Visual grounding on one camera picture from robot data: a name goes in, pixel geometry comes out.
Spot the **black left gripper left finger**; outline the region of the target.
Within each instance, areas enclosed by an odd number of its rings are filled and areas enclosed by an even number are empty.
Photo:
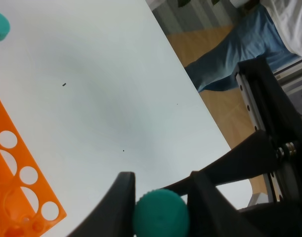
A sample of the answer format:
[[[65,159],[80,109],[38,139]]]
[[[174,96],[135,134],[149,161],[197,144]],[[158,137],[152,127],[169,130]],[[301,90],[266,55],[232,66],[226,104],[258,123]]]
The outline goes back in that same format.
[[[135,174],[120,172],[95,207],[70,237],[132,237],[135,206]]]

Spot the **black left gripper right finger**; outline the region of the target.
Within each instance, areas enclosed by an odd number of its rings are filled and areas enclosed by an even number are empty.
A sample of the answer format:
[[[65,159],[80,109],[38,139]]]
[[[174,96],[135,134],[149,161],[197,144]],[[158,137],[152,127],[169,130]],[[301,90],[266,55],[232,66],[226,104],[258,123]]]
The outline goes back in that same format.
[[[191,237],[262,237],[199,171],[191,173],[188,193]]]

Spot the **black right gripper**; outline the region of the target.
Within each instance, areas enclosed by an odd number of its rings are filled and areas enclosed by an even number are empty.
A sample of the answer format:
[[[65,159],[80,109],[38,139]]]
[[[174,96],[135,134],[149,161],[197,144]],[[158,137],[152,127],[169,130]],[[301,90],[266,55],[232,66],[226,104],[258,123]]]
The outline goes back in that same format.
[[[302,115],[264,58],[237,64],[240,86],[255,133],[213,163],[164,187],[177,194],[264,175],[268,202],[246,213],[267,237],[302,237]]]

